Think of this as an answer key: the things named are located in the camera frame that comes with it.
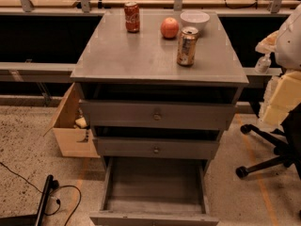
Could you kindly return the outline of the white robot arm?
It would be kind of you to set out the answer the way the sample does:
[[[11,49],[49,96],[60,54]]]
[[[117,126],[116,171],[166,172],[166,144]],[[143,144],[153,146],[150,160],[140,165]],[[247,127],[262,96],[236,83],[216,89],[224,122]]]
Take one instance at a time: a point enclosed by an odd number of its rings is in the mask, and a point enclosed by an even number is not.
[[[279,28],[275,57],[281,67],[301,70],[301,4]]]

